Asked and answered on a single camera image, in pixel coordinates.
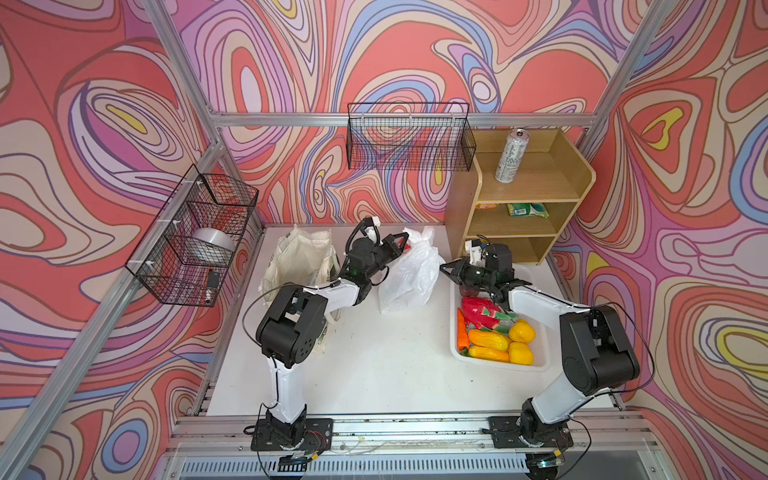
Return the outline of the white plastic grocery bag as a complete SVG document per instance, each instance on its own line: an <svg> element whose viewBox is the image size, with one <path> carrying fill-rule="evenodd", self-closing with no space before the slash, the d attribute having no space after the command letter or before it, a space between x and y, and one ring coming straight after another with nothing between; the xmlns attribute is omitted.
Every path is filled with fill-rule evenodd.
<svg viewBox="0 0 768 480"><path fill-rule="evenodd" d="M436 230L426 226L421 231L405 228L407 248L396 260L387 279L379 287L379 307L383 314L425 306L440 275L445 260L434 244Z"/></svg>

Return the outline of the cream canvas tote bag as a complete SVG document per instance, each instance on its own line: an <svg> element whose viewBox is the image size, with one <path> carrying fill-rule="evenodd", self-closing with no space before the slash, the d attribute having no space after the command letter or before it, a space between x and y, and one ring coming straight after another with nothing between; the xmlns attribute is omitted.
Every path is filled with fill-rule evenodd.
<svg viewBox="0 0 768 480"><path fill-rule="evenodd" d="M330 229L308 231L294 227L282 237L274 251L260 285L266 307L286 283L321 286L340 271L340 262Z"/></svg>

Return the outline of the pink dragon fruit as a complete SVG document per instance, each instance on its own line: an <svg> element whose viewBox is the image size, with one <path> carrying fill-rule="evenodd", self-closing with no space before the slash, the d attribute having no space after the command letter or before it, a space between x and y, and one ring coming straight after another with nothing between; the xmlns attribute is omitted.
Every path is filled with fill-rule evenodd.
<svg viewBox="0 0 768 480"><path fill-rule="evenodd" d="M507 333L520 317L506 313L490 299L464 297L460 307L467 325L476 329L494 330Z"/></svg>

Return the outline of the yellow squash upper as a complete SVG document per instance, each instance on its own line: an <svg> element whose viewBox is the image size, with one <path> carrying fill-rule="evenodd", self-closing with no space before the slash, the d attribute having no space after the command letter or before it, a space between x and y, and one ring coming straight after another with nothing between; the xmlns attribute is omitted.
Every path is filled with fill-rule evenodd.
<svg viewBox="0 0 768 480"><path fill-rule="evenodd" d="M485 331L473 329L468 332L468 339L474 346L494 349L498 351L507 351L510 339L496 331Z"/></svg>

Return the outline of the yellow squash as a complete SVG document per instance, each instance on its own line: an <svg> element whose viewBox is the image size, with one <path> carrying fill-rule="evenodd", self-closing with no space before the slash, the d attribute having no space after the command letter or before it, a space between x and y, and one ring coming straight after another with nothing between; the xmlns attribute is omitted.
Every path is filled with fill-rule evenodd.
<svg viewBox="0 0 768 480"><path fill-rule="evenodd" d="M479 360L488 360L494 362L509 363L509 354L507 351L497 350L489 347L473 345L468 349L471 358Z"/></svg>
<svg viewBox="0 0 768 480"><path fill-rule="evenodd" d="M496 331L485 331L473 329L468 332L468 339L474 346L494 349L498 351L507 351L510 339Z"/></svg>

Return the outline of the yellow lemon upper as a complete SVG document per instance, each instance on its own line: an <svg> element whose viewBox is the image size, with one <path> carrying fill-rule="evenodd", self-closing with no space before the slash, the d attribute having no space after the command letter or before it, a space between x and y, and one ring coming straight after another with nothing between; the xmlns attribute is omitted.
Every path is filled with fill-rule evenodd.
<svg viewBox="0 0 768 480"><path fill-rule="evenodd" d="M535 340L536 331L527 321L519 319L510 328L508 335L512 342L529 345Z"/></svg>

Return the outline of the yellow lemon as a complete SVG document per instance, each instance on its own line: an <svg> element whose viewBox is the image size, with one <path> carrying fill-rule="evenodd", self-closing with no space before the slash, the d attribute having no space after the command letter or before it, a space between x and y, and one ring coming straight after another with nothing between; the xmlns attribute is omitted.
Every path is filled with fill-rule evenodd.
<svg viewBox="0 0 768 480"><path fill-rule="evenodd" d="M529 345L535 340L536 331L527 321L519 319L510 328L508 335L512 342Z"/></svg>
<svg viewBox="0 0 768 480"><path fill-rule="evenodd" d="M516 365L531 366L535 356L530 347L521 342L511 342L508 348L509 362Z"/></svg>

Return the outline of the green snack packet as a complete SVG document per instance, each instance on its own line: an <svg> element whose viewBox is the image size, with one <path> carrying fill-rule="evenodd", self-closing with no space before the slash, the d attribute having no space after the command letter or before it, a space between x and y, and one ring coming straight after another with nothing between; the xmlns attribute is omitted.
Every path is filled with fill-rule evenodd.
<svg viewBox="0 0 768 480"><path fill-rule="evenodd" d="M549 212L541 203L508 203L507 211L511 217L538 217L548 218Z"/></svg>

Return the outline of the yellow lemon lower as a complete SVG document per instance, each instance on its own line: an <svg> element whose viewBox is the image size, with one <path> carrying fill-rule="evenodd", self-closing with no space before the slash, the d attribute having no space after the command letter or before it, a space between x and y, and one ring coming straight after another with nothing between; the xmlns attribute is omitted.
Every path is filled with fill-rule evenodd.
<svg viewBox="0 0 768 480"><path fill-rule="evenodd" d="M530 347L521 342L511 342L508 348L509 362L516 365L531 366L535 356Z"/></svg>

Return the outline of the wooden shelf unit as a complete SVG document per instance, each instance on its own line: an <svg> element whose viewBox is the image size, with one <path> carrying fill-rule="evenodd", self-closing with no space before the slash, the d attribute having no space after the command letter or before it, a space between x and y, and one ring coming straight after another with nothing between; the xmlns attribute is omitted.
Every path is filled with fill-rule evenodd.
<svg viewBox="0 0 768 480"><path fill-rule="evenodd" d="M559 128L533 129L514 180L505 184L495 171L508 132L475 129L476 152L466 172L452 176L444 225L449 257L465 254L465 241L481 236L508 246L515 263L540 264L592 188L596 173ZM477 204L496 203L476 210ZM541 203L548 218L511 217L508 203Z"/></svg>

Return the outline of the white plastic produce basket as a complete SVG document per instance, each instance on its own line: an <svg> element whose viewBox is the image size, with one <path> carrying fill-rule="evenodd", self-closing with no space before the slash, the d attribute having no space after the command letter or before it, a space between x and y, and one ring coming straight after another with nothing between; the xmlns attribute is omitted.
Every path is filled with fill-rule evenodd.
<svg viewBox="0 0 768 480"><path fill-rule="evenodd" d="M469 354L462 355L457 350L457 310L461 307L461 301L464 297L470 297L470 296L463 296L461 293L461 289L458 285L451 284L451 294L450 294L450 307L451 307L451 318L449 320L449 327L450 327L450 340L449 340L449 351L450 353L458 360L466 364L478 366L478 367L484 367L484 368L496 368L496 369L503 369L503 370L509 370L509 371L519 371L519 372L535 372L535 373L542 373L547 371L551 364L551 344L554 337L550 334L550 331L539 321L535 321L530 317L520 317L520 319L524 319L527 321L536 331L536 338L535 340L529 344L528 346L532 350L535 356L534 363L531 366L524 366L524 365L516 365L512 363L502 363L502 362L494 362L494 361L488 361L488 360L479 360L474 359L469 356ZM487 295L479 296L478 298L486 298L489 299ZM476 329L472 325L467 325L467 333L470 330ZM499 332L509 338L509 331L507 333Z"/></svg>

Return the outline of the silver tape roll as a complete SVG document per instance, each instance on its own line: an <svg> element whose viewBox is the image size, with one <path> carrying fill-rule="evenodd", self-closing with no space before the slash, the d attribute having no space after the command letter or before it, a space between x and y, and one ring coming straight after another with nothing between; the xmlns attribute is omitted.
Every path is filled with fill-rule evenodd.
<svg viewBox="0 0 768 480"><path fill-rule="evenodd" d="M232 237L215 228L199 228L189 241L191 254L195 260L211 266L226 266L235 251Z"/></svg>

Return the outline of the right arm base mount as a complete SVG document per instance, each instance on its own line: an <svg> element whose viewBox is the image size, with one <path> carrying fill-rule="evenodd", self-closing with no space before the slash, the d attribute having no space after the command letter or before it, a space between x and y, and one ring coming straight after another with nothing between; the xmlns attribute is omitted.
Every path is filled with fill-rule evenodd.
<svg viewBox="0 0 768 480"><path fill-rule="evenodd" d="M542 423L531 412L515 416L492 416L482 432L490 435L495 448L544 448L567 450L574 445L566 421Z"/></svg>

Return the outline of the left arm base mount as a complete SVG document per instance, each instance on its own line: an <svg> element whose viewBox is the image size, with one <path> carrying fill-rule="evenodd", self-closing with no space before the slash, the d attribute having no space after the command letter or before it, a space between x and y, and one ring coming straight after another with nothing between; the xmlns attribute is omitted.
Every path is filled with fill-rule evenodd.
<svg viewBox="0 0 768 480"><path fill-rule="evenodd" d="M250 450L323 452L332 446L333 429L334 421L330 417L298 420L295 424L260 419L251 435Z"/></svg>

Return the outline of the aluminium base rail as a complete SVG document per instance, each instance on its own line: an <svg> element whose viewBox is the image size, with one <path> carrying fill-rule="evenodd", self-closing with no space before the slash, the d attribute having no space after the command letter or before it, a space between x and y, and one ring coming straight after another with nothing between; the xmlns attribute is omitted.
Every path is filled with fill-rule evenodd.
<svg viewBox="0 0 768 480"><path fill-rule="evenodd" d="M495 448L501 430L490 425L496 412L333 415L328 455L485 453ZM257 417L201 416L179 420L172 428L168 453L249 455L251 440L243 430ZM569 422L573 445L564 451L659 451L650 423L633 411L582 410Z"/></svg>

